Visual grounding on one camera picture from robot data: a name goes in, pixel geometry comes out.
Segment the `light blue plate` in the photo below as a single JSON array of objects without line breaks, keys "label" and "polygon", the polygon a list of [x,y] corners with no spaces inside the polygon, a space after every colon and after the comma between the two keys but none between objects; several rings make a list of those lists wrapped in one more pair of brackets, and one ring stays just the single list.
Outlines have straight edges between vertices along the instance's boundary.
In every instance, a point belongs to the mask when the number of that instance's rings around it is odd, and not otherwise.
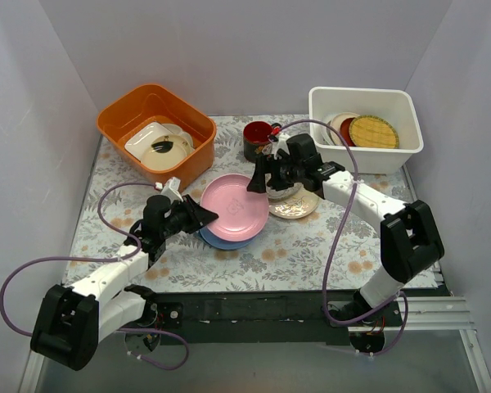
[{"label": "light blue plate", "polygon": [[223,251],[234,251],[241,249],[245,246],[248,246],[251,244],[251,242],[254,241],[255,237],[252,237],[250,239],[247,239],[245,241],[240,241],[240,242],[231,242],[231,241],[226,241],[223,240],[220,237],[217,237],[214,235],[208,228],[201,228],[199,231],[200,237],[210,246],[223,250]]}]

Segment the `pink plate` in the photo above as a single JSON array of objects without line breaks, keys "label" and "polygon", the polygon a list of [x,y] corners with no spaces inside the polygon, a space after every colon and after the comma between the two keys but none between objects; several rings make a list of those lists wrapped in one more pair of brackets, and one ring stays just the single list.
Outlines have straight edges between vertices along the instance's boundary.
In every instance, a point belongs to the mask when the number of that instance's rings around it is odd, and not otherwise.
[{"label": "pink plate", "polygon": [[200,205],[218,215],[208,225],[215,236],[229,242],[243,242],[263,230],[269,217],[268,196],[248,192],[249,182],[243,174],[225,174],[205,188]]}]

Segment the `white deep scalloped plate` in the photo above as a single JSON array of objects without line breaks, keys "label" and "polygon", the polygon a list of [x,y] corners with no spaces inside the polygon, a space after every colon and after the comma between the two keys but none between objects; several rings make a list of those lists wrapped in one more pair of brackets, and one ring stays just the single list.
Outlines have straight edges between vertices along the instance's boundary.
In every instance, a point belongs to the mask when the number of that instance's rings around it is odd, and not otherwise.
[{"label": "white deep scalloped plate", "polygon": [[324,140],[324,143],[326,143],[329,146],[335,146],[336,145],[335,139],[332,138],[333,133],[331,133],[331,131],[329,129],[331,127],[331,121],[332,121],[333,117],[334,117],[333,114],[329,114],[329,115],[326,115],[324,117],[324,119],[322,120],[322,122],[324,124],[326,124],[326,126],[322,126],[322,128],[321,128],[322,139]]}]

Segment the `cream and blue floral plate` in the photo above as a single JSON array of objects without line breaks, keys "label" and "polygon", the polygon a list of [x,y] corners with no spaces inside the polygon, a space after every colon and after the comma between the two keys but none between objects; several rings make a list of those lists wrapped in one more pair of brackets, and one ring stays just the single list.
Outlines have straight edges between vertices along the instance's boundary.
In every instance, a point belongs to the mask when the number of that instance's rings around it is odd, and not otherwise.
[{"label": "cream and blue floral plate", "polygon": [[[348,119],[350,117],[354,117],[354,118],[357,118],[358,117],[358,114],[356,113],[353,113],[353,112],[341,112],[339,113],[338,115],[336,115],[332,121],[331,121],[331,127],[340,134],[340,125],[341,123],[345,120],[345,119]],[[335,139],[335,143],[336,143],[336,146],[341,146],[342,145],[342,141],[340,140],[339,136],[331,131],[331,133],[333,133],[333,136],[332,138]]]}]

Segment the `red-brown plastic plate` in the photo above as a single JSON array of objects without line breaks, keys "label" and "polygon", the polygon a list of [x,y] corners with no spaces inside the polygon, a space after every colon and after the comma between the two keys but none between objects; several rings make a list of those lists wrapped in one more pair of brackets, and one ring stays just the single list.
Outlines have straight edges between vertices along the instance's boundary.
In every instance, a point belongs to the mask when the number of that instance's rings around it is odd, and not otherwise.
[{"label": "red-brown plastic plate", "polygon": [[355,147],[355,143],[353,142],[349,134],[349,127],[353,120],[354,117],[350,117],[348,119],[345,119],[340,125],[340,135],[350,147]]}]

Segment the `woven bamboo tray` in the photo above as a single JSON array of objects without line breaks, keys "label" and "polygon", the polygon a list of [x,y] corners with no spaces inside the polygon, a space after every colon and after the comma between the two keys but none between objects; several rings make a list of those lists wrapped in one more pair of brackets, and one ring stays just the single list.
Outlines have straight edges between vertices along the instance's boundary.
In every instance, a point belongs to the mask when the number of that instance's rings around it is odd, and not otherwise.
[{"label": "woven bamboo tray", "polygon": [[352,120],[349,136],[356,147],[397,149],[399,136],[394,127],[380,117],[360,115]]}]

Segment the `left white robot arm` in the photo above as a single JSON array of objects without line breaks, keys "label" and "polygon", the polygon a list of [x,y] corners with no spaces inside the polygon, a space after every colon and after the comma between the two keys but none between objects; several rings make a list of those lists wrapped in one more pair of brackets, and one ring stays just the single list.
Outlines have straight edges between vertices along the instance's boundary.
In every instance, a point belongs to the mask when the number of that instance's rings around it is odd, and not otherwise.
[{"label": "left white robot arm", "polygon": [[98,344],[121,328],[155,341],[164,320],[156,294],[131,281],[162,256],[167,239],[195,233],[217,218],[190,196],[176,201],[160,195],[148,198],[142,218],[129,229],[115,261],[68,287],[56,284],[47,291],[31,350],[78,371],[91,360]]}]

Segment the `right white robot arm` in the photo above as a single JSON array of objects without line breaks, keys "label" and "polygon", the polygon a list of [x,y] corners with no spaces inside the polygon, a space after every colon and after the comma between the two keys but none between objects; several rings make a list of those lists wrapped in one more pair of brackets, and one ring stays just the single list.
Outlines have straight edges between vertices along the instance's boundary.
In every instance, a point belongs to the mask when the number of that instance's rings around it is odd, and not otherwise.
[{"label": "right white robot arm", "polygon": [[322,307],[336,325],[376,323],[402,288],[444,256],[444,246],[430,207],[423,201],[400,201],[378,192],[334,161],[325,162],[308,134],[284,137],[274,152],[255,161],[249,192],[281,191],[300,183],[369,224],[380,238],[381,266],[340,309]]}]

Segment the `cream floral plate in bin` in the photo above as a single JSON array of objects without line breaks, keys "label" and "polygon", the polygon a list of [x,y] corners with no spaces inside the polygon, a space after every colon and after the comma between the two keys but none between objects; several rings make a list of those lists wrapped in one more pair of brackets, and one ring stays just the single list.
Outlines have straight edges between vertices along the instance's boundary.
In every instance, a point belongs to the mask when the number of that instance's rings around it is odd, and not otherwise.
[{"label": "cream floral plate in bin", "polygon": [[171,134],[178,135],[179,137],[185,139],[189,145],[190,152],[194,151],[194,142],[191,135],[186,132],[182,127],[177,124],[161,124],[165,127]]}]

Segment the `orange plastic bin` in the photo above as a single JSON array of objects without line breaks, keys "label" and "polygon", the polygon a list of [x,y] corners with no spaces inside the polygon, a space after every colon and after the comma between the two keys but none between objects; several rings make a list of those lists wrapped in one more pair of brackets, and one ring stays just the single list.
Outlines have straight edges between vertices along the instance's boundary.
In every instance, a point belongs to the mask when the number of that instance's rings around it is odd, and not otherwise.
[{"label": "orange plastic bin", "polygon": [[[153,121],[180,126],[193,138],[195,150],[166,171],[148,169],[125,150],[125,143]],[[179,178],[183,191],[214,163],[215,122],[159,84],[143,84],[100,111],[97,129],[125,163],[151,183]]]}]

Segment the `white plastic bin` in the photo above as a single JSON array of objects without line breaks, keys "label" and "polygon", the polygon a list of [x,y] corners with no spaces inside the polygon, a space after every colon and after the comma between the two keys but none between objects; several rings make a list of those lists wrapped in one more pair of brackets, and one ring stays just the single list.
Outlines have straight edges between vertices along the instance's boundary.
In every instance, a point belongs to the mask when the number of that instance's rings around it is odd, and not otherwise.
[{"label": "white plastic bin", "polygon": [[424,147],[421,128],[412,99],[404,91],[375,88],[314,87],[309,91],[309,118],[329,124],[353,113],[374,115],[397,131],[396,149],[352,147],[351,152],[363,174],[392,174]]}]

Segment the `floral patterned table mat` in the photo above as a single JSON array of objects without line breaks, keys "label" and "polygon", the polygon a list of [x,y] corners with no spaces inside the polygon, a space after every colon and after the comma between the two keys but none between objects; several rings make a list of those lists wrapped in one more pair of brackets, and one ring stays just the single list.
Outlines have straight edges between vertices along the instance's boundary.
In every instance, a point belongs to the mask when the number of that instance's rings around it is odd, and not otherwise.
[{"label": "floral patterned table mat", "polygon": [[[83,278],[112,256],[122,232],[141,217],[152,194],[146,180],[102,140],[71,252],[68,282]],[[137,283],[158,292],[287,291],[361,287],[380,267],[372,227],[343,207],[320,201],[301,219],[270,216],[248,246],[221,251],[196,235],[178,234]]]}]

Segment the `cream and green floral plate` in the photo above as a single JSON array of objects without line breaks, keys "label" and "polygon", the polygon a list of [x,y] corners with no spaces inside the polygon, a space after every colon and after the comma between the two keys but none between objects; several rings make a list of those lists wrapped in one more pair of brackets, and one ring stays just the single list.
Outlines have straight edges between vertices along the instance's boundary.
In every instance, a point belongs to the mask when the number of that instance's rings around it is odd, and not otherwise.
[{"label": "cream and green floral plate", "polygon": [[316,194],[300,187],[278,198],[269,199],[269,212],[282,219],[301,219],[312,214],[318,207]]}]

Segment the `black and red mug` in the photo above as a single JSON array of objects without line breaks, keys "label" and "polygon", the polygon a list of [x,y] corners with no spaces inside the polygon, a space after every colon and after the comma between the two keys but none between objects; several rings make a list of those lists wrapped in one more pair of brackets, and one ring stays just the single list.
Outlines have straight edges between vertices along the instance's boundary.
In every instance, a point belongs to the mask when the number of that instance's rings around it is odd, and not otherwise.
[{"label": "black and red mug", "polygon": [[244,127],[243,130],[243,154],[249,161],[255,163],[260,156],[271,153],[272,143],[269,136],[278,133],[279,123],[269,124],[264,121],[254,121]]}]

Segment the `cream plate with black motif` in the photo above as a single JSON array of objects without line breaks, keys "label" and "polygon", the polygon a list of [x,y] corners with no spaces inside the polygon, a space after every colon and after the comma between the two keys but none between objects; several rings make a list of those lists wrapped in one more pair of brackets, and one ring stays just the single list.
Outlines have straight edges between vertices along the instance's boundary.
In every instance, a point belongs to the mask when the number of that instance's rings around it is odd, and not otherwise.
[{"label": "cream plate with black motif", "polygon": [[141,162],[149,170],[166,171],[191,153],[189,142],[178,135],[158,137],[142,155]]}]

